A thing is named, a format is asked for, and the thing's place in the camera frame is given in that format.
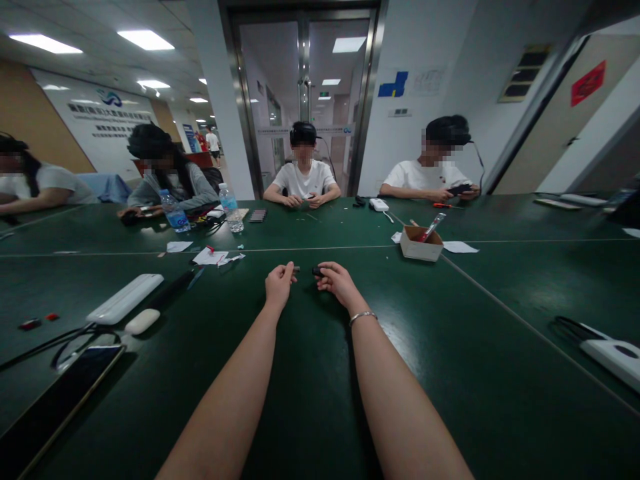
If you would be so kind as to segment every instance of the small cardboard box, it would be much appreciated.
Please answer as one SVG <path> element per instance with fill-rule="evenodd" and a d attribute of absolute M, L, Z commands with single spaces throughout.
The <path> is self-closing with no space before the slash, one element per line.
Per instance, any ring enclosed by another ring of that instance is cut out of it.
<path fill-rule="evenodd" d="M 406 258 L 432 262 L 438 260 L 443 248 L 442 238 L 440 238 L 438 232 L 430 234 L 424 243 L 415 241 L 426 231 L 426 227 L 412 227 L 411 225 L 404 227 L 400 236 L 400 247 L 402 248 L 402 254 Z"/>

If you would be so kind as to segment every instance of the ceiling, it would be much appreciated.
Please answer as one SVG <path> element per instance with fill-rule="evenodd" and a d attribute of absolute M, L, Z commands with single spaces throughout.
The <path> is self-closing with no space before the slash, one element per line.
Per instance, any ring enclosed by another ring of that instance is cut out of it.
<path fill-rule="evenodd" d="M 366 37 L 368 30 L 369 20 L 311 22 L 309 77 L 313 82 L 311 100 L 314 109 L 321 91 L 328 91 L 330 96 L 350 94 L 353 69 L 364 56 L 364 45 L 358 52 L 333 53 L 336 38 Z M 241 41 L 243 50 L 250 49 L 257 59 L 278 102 L 287 111 L 297 113 L 297 81 L 300 74 L 296 23 L 242 25 Z M 340 79 L 340 84 L 322 85 L 324 79 Z"/>
<path fill-rule="evenodd" d="M 147 51 L 117 34 L 149 29 L 175 50 Z M 83 51 L 56 55 L 7 35 L 41 33 Z M 156 98 L 138 80 L 160 80 L 160 100 L 212 121 L 186 2 L 158 0 L 0 0 L 0 57 L 61 75 Z"/>

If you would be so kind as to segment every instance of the red sign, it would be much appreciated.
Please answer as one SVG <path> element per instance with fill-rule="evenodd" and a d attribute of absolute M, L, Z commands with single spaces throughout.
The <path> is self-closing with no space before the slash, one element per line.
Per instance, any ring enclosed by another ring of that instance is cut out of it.
<path fill-rule="evenodd" d="M 571 86 L 571 106 L 575 107 L 582 100 L 586 99 L 590 94 L 602 87 L 605 82 L 605 69 L 607 68 L 607 61 L 598 65 L 591 70 L 588 74 L 578 80 Z"/>

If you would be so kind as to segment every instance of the white t-shirt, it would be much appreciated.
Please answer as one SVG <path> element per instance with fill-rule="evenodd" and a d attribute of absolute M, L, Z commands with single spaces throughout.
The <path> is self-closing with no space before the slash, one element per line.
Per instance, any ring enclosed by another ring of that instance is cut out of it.
<path fill-rule="evenodd" d="M 218 137 L 215 136 L 215 133 L 208 133 L 205 138 L 209 144 L 210 151 L 220 150 L 220 147 L 218 147 Z"/>
<path fill-rule="evenodd" d="M 286 188 L 289 195 L 298 195 L 303 198 L 306 194 L 315 192 L 322 195 L 322 190 L 335 183 L 329 166 L 318 160 L 311 160 L 311 170 L 308 175 L 303 175 L 296 161 L 282 166 L 273 181 L 280 190 Z"/>
<path fill-rule="evenodd" d="M 89 186 L 72 174 L 69 170 L 57 165 L 41 162 L 42 166 L 35 174 L 40 191 L 48 188 L 62 188 L 71 190 L 72 194 L 67 199 L 68 205 L 79 203 L 98 203 L 93 190 Z M 0 193 L 14 195 L 19 199 L 30 199 L 31 190 L 26 178 L 22 174 L 6 175 L 0 177 Z"/>
<path fill-rule="evenodd" d="M 442 161 L 436 167 L 423 167 L 418 160 L 398 163 L 384 181 L 387 185 L 414 190 L 450 189 L 463 183 L 471 184 L 452 161 Z"/>

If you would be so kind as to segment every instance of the glass door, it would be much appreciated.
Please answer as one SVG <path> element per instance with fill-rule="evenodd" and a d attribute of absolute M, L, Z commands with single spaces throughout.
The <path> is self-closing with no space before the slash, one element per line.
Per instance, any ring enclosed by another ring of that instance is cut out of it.
<path fill-rule="evenodd" d="M 289 132 L 298 120 L 312 122 L 322 137 L 314 159 L 331 166 L 343 196 L 355 194 L 363 120 L 373 98 L 367 92 L 375 14 L 329 9 L 231 16 L 243 134 L 260 197 L 293 158 Z"/>

